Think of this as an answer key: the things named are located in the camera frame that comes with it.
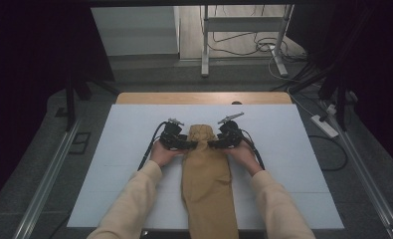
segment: beige long-sleeve shirt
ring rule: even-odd
[[[158,164],[147,161],[130,179],[115,203],[88,239],[137,239],[156,198],[162,177]],[[289,193],[267,171],[252,178],[256,201],[264,218],[268,238],[314,238]]]

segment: metal pole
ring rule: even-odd
[[[203,19],[202,77],[209,76],[208,29],[209,29],[208,5],[205,5],[205,18]]]
[[[292,9],[293,9],[293,5],[286,5],[286,11],[284,13],[283,22],[280,26],[280,31],[278,32],[278,36],[277,36],[277,42],[273,49],[274,54],[276,56],[280,55],[281,44],[283,42],[284,35],[286,34],[287,25],[289,24],[290,14],[292,13]]]

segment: gray carpet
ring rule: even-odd
[[[116,82],[109,83],[122,92],[264,92],[283,83],[274,79],[268,71],[268,61],[216,62],[212,64],[210,77],[200,77],[200,66],[193,62],[145,64],[142,61],[132,69],[122,68],[122,62],[112,61]],[[303,63],[287,64],[291,75],[296,74]],[[93,97],[88,102],[77,99],[77,106],[84,111],[79,132],[90,132],[90,142],[85,153],[68,154],[53,190],[47,200],[31,238],[86,238],[92,229],[66,228],[63,221],[69,216],[86,177],[96,150],[98,139],[115,96],[89,84]],[[317,87],[309,87],[295,97],[314,114],[321,114],[317,102]],[[52,155],[57,150],[66,127],[66,118],[55,118],[59,108],[66,104],[64,92],[54,94],[48,100],[48,112],[40,130],[22,158],[16,171],[0,192],[0,238],[12,238],[28,204],[44,174]],[[324,135],[310,120],[310,115],[298,108],[308,134]],[[347,107],[346,122],[358,151],[379,188],[393,208],[393,160],[378,141],[361,123],[351,107]],[[321,167],[333,167],[343,160],[341,150],[328,141],[312,138],[311,143]],[[71,151],[80,147],[72,146]],[[358,179],[350,162],[343,169],[325,172],[325,179],[341,216],[344,230],[316,230],[317,238],[389,238],[378,214]],[[187,233],[152,232],[145,238],[188,238]],[[263,238],[263,233],[241,232],[241,238]]]

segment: aluminum rail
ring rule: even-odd
[[[28,209],[23,215],[22,221],[20,222],[16,233],[13,236],[14,239],[28,239],[31,236],[42,209],[47,202],[48,195],[50,194],[54,182],[57,179],[57,175],[60,172],[60,168],[63,165],[70,145],[75,138],[75,134],[78,131],[80,123],[81,117],[78,117],[71,130],[65,132],[59,148],[54,154],[53,159],[51,160],[50,165],[41,179],[38,189],[36,190],[34,197],[28,206]]]
[[[352,165],[354,170],[357,173],[363,187],[370,198],[373,206],[375,207],[376,212],[378,213],[382,223],[385,226],[389,236],[393,239],[393,210],[386,200],[385,196],[379,190],[377,184],[373,180],[372,175],[370,174],[367,166],[364,164],[363,159],[360,154],[354,147],[354,144],[346,131],[343,131],[339,126],[336,118],[332,115],[329,115],[329,120],[331,125],[336,128],[339,133],[339,137],[348,152],[349,157],[351,158]]]

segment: metal frame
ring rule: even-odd
[[[280,52],[293,5],[288,5],[284,17],[211,17],[208,16],[208,5],[205,5],[203,20],[202,77],[209,76],[208,33],[210,32],[278,32],[277,41],[270,46],[280,76],[286,78],[289,73],[283,63]]]

